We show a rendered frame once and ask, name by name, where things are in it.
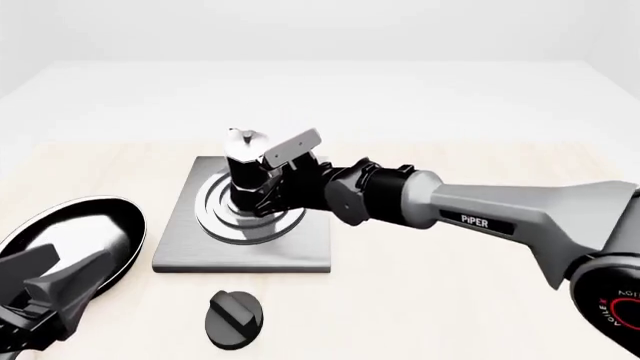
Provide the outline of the black frying pan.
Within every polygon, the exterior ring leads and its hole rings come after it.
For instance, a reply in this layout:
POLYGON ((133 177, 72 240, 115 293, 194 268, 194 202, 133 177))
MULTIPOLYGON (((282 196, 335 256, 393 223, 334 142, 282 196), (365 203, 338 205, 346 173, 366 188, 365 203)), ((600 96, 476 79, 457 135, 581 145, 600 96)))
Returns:
POLYGON ((146 233, 145 215, 131 200, 112 195, 81 197, 46 209, 9 233, 0 241, 0 258, 51 244, 60 258, 47 271, 52 273, 98 251, 108 251, 115 268, 95 294, 101 296, 132 268, 146 233))

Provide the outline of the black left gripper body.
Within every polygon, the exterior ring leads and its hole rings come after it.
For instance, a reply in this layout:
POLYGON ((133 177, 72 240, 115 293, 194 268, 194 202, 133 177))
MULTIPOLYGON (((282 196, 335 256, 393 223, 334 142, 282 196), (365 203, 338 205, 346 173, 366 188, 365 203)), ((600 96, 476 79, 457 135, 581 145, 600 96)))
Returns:
POLYGON ((0 353, 44 351, 67 335, 58 312, 26 292, 0 305, 0 353))

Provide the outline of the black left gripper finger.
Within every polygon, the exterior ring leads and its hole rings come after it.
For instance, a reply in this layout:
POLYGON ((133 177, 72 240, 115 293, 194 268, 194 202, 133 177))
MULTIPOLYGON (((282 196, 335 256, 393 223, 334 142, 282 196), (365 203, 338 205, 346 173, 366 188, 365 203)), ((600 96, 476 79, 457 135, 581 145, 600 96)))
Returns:
POLYGON ((24 281, 29 305, 54 313, 62 335, 77 329, 88 302, 114 269, 108 251, 98 251, 58 272, 24 281))
POLYGON ((0 258, 0 303, 9 303, 24 290, 24 281, 38 278, 57 263, 54 245, 29 248, 0 258))

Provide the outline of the round black stove knob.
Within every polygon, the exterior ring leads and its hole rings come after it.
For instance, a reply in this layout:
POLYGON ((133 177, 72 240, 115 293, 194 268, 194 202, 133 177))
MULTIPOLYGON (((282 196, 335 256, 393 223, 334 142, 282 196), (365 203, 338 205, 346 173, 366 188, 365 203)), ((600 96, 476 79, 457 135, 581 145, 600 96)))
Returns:
POLYGON ((239 350, 258 338, 264 324, 263 308, 251 293, 219 290, 205 316, 209 341, 222 350, 239 350))

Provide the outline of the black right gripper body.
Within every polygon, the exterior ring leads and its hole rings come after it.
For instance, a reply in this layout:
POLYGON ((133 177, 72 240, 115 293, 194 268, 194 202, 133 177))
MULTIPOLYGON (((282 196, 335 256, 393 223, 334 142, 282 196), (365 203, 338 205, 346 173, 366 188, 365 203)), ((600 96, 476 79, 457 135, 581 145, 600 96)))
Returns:
POLYGON ((280 183, 285 209, 329 211, 324 195, 328 170, 331 170, 331 164, 320 163, 312 152, 285 164, 280 183))

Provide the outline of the silver and black moka pot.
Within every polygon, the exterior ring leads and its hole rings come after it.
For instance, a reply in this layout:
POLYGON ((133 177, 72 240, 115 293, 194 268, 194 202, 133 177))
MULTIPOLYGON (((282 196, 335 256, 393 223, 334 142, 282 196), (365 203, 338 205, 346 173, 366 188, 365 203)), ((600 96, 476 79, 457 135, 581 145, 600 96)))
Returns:
POLYGON ((251 212, 256 194, 273 187, 274 180, 264 185, 256 183, 256 160, 271 146, 272 140, 262 132, 228 128, 224 154, 231 177, 230 199, 236 209, 252 217, 256 217, 251 212))

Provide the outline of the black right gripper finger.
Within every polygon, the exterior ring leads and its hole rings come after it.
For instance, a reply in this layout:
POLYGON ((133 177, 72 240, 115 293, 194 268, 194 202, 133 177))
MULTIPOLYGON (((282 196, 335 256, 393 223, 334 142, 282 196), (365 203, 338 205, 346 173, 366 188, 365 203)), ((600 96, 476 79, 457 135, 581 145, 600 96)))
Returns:
POLYGON ((265 188, 256 194, 256 201, 251 210, 252 214, 258 218, 273 215, 286 210, 281 192, 278 187, 265 188))
POLYGON ((257 176, 256 183, 258 185, 264 185, 267 182, 271 182, 273 179, 281 176, 284 167, 284 163, 276 161, 269 161, 265 156, 259 156, 257 162, 257 176))

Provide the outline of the small grey plate on stalk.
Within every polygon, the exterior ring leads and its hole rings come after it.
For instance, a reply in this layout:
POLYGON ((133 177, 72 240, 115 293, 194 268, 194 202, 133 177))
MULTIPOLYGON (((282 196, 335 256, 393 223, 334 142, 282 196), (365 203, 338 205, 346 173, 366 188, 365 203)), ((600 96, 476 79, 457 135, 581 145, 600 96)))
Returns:
POLYGON ((318 131, 315 128, 310 128, 271 146, 264 152, 262 163, 268 169, 276 169, 311 152, 321 142, 318 131))

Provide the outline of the flat grey stove plate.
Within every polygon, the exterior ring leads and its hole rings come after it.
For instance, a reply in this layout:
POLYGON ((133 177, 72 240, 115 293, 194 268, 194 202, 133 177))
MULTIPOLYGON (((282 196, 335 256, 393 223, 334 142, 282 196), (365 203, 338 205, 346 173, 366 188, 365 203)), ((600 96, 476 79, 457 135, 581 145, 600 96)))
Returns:
POLYGON ((292 210, 253 218, 230 200, 222 156, 198 156, 186 178, 152 269, 158 273, 327 273, 330 217, 292 210))

